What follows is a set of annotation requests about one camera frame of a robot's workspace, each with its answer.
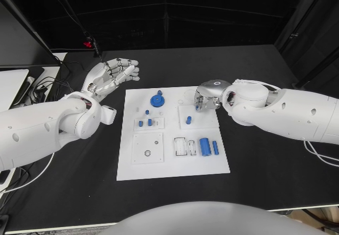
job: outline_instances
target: small blue part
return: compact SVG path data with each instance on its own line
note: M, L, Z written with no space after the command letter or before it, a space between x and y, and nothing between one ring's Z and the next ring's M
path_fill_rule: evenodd
M192 117L188 116L186 124L191 124L191 121L192 121Z
M165 98L162 97L162 91L158 91L158 95L150 98L150 104L153 107L159 108L165 104Z
M201 142L202 155L204 156L212 155L208 138L202 138L199 142Z
M214 144L214 154L215 154L215 155L220 155L220 150L218 150L217 141L214 141L212 144Z

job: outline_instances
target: blue cylinder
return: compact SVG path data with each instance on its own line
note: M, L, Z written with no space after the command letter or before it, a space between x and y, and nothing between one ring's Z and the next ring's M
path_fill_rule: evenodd
M214 144L214 154L215 154L215 155L220 155L220 150L218 150L217 141L214 141L212 144Z
M192 117L188 116L186 124L191 124L191 121L192 121Z
M209 147L208 138L202 138L199 140L199 142L201 142L202 154L204 154L204 156L209 156L212 153L211 153L211 147Z

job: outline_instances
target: robotic arm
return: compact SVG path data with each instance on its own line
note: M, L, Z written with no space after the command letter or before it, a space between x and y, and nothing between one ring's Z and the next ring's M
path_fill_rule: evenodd
M124 81L139 81L136 60L114 59L91 69L81 92L59 101L0 113L0 171L26 165L71 141L87 139L117 111L100 102Z
M296 140L339 144L338 99L313 92L280 89L259 81L237 80L230 84L211 80L197 89L197 111L218 109L221 103L238 124L256 125Z

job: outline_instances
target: metal rod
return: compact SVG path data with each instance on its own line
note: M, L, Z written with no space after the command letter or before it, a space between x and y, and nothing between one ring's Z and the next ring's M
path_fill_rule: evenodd
M319 63L319 65L315 67L315 69L309 72L309 74L305 76L305 78L299 81L296 84L296 88L302 88L308 82L310 82L318 74L323 71L323 69L334 63L334 61L339 58L339 46L332 51L329 56L323 59L323 61Z
M286 49L286 47L287 47L287 45L289 45L292 39L295 39L295 38L299 36L299 29L300 29L300 27L302 27L302 25L303 25L303 23L305 23L305 21L306 21L306 18L308 18L309 14L310 14L310 12L312 12L312 10L313 10L313 8L315 8L315 5L316 5L318 1L319 1L319 0L315 0L313 3L310 4L309 9L308 9L308 11L306 11L306 13L305 13L305 15L303 15L300 21L299 21L299 24L297 24L296 28L293 29L289 38L287 38L286 41L285 41L285 45L283 45L283 47L279 49L279 52L280 52L280 53L283 53L283 51L285 51L285 49Z

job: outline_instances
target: robotic hand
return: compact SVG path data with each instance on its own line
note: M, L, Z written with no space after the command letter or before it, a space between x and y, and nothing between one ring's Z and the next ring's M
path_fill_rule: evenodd
M231 85L211 80L197 89L197 111L218 109L221 103L238 124L296 140L339 144L338 99L260 81L237 80Z
M137 61L127 59L98 63L81 92L0 113L0 171L35 162L71 141L90 138L101 122L113 123L117 111L100 102L124 81L139 81L136 66Z

